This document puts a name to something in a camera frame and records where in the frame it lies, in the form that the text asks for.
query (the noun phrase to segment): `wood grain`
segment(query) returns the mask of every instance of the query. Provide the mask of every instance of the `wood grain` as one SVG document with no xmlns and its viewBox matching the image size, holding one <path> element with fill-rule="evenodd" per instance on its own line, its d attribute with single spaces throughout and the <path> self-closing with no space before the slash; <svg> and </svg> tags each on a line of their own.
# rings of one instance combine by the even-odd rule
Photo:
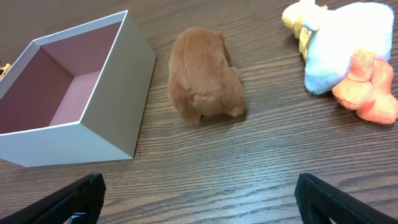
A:
<svg viewBox="0 0 398 224">
<path fill-rule="evenodd" d="M 0 217 L 100 172 L 108 190 L 99 223 L 301 223 L 294 188 L 310 172 L 398 218 L 398 126 L 365 122 L 333 97 L 305 91 L 298 43 L 280 20 L 293 2 L 2 0 L 2 65 L 34 38 L 125 9 L 158 59 L 135 159 L 34 169 L 0 161 Z M 397 0 L 384 2 L 398 11 Z M 191 26 L 225 31 L 243 71 L 245 118 L 215 116 L 190 128 L 167 101 L 170 49 Z"/>
</svg>

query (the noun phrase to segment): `fur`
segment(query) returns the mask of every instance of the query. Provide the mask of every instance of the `fur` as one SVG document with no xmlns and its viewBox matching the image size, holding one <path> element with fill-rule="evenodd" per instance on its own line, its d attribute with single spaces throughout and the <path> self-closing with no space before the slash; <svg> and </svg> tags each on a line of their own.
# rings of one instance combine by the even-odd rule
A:
<svg viewBox="0 0 398 224">
<path fill-rule="evenodd" d="M 222 32 L 192 27 L 179 35 L 169 61 L 168 96 L 188 125 L 198 125 L 202 115 L 244 114 L 240 71 L 231 61 Z"/>
<path fill-rule="evenodd" d="M 307 17 L 304 26 L 312 31 L 305 66 L 305 87 L 316 95 L 330 91 L 349 71 L 354 51 L 364 48 L 388 61 L 392 47 L 394 12 L 389 6 L 375 2 L 356 2 L 320 14 L 324 18 Z"/>
</svg>

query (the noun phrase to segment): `plush tail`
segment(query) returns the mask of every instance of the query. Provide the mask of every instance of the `plush tail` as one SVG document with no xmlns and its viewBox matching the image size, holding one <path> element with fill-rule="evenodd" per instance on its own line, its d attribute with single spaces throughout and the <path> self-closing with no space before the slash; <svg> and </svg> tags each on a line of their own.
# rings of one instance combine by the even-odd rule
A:
<svg viewBox="0 0 398 224">
<path fill-rule="evenodd" d="M 193 107 L 198 114 L 205 116 L 219 114 L 223 110 L 219 99 L 214 96 L 193 96 Z"/>
</svg>

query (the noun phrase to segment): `yellow object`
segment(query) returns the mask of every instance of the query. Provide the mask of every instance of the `yellow object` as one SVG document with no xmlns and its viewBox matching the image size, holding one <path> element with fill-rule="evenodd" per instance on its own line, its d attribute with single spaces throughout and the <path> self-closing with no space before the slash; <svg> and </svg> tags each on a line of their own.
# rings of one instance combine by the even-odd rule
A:
<svg viewBox="0 0 398 224">
<path fill-rule="evenodd" d="M 7 64 L 5 67 L 1 68 L 0 67 L 0 80 L 3 78 L 3 76 L 10 70 L 11 65 Z"/>
<path fill-rule="evenodd" d="M 299 40 L 298 49 L 303 54 L 303 58 L 307 61 L 307 52 L 312 37 L 317 32 L 308 30 L 303 25 L 304 16 L 320 13 L 321 10 L 327 10 L 327 6 L 319 7 L 315 4 L 314 0 L 300 0 L 282 13 L 282 21 L 289 29 L 292 30 L 294 36 Z"/>
</svg>

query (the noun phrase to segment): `white box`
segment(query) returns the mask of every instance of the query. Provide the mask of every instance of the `white box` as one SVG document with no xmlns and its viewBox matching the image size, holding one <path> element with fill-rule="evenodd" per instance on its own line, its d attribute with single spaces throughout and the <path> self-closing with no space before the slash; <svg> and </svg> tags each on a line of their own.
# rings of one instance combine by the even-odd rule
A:
<svg viewBox="0 0 398 224">
<path fill-rule="evenodd" d="M 132 159 L 155 60 L 127 11 L 33 40 L 0 81 L 0 159 Z"/>
</svg>

